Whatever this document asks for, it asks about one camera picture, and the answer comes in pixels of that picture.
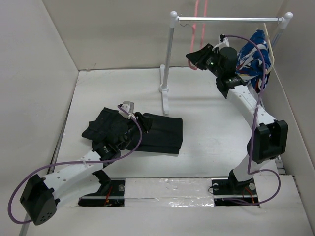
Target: folded black cloth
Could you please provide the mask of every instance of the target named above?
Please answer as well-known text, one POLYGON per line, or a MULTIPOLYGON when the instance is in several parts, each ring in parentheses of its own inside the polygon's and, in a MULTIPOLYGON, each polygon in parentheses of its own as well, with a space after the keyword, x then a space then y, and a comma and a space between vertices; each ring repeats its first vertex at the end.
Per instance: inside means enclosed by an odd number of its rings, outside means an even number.
MULTIPOLYGON (((148 134, 143 134, 137 151, 178 154, 183 142, 183 120, 145 113, 144 117, 152 117, 153 123, 148 134)), ((99 143, 116 139, 134 125, 132 120, 125 119, 118 111, 104 108, 95 121, 89 122, 89 127, 82 137, 99 143)), ((140 138, 139 132, 132 136, 126 149, 132 150, 140 138)))

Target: blue garment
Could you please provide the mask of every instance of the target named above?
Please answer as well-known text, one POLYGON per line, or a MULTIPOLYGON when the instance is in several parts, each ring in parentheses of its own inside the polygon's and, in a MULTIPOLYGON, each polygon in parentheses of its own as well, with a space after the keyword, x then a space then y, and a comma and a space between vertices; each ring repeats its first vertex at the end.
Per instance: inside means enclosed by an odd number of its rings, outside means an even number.
MULTIPOLYGON (((268 55, 269 50, 265 40, 264 31, 257 30, 252 35, 251 41, 253 41, 261 50, 265 59, 266 69, 268 70, 271 66, 271 60, 268 55)), ((239 52, 236 73, 239 74, 244 81, 251 83, 257 93, 260 92, 263 74, 262 60, 259 52, 251 43, 247 43, 239 52)), ((269 75, 266 77, 264 88, 268 83, 269 75)))

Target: white wall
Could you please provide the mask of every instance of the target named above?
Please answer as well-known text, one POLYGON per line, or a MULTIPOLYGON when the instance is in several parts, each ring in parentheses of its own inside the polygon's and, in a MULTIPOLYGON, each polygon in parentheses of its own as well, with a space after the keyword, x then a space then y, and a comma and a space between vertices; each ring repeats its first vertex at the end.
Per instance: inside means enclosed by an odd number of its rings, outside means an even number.
MULTIPOLYGON (((208 0, 208 16, 274 17, 283 0, 208 0)), ((195 0, 43 0, 78 69, 157 67, 164 63, 169 13, 193 16, 195 0)), ((199 3, 203 14, 204 0, 199 3)), ((251 36, 256 24, 210 23, 205 42, 222 33, 251 36)), ((201 25, 196 31, 199 49, 201 25)), ((172 65, 187 66, 191 27, 175 29, 172 65)), ((244 42, 236 40, 240 48, 244 42)))
POLYGON ((265 105, 289 124, 286 153, 282 160, 295 175, 309 221, 315 229, 315 1, 286 0, 281 11, 293 19, 275 47, 275 73, 265 93, 265 105))
MULTIPOLYGON (((40 0, 0 1, 0 22, 0 235, 15 236, 9 196, 49 164, 78 71, 40 0)), ((23 220, 18 200, 13 214, 23 220)))

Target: white joint fitting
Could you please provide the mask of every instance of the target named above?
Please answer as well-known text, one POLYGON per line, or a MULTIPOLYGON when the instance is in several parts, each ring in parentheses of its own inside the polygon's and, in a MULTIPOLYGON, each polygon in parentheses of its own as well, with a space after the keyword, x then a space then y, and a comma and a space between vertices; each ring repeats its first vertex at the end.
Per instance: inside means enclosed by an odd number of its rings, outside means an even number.
POLYGON ((176 11, 172 11, 170 27, 175 28, 176 22, 178 22, 178 14, 176 11))
POLYGON ((160 92, 163 92, 163 91, 168 92, 168 91, 169 91, 169 87, 168 87, 168 85, 166 85, 166 86, 164 87, 163 84, 161 84, 161 85, 158 87, 158 90, 159 90, 160 92))
POLYGON ((284 17, 282 17, 282 21, 279 24, 279 28, 284 30, 287 25, 289 24, 290 20, 293 18, 293 13, 292 12, 287 12, 284 17))

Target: white rack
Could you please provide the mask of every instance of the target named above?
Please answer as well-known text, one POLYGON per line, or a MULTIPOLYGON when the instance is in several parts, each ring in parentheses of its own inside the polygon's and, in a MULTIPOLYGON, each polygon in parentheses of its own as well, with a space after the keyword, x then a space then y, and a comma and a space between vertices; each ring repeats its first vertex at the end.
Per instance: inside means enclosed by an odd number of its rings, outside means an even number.
POLYGON ((167 45, 167 53, 165 65, 160 66, 160 77, 161 77, 161 85, 159 87, 159 91, 162 94, 162 104, 163 104, 163 113, 169 114, 169 103, 168 103, 168 92, 169 87, 167 84, 169 66, 171 61, 171 52, 172 52, 172 44, 173 44, 173 36, 174 29, 176 23, 178 22, 199 22, 199 23, 207 23, 207 22, 244 22, 244 23, 277 23, 278 28, 274 38, 271 41, 271 46, 274 47, 277 41, 279 40, 282 32, 287 27, 289 21, 292 19, 293 14, 291 12, 286 13, 283 17, 274 17, 274 18, 237 18, 237 17, 180 17, 178 16, 176 11, 172 11, 171 14, 171 22, 169 29, 169 37, 168 37, 168 45, 167 45))

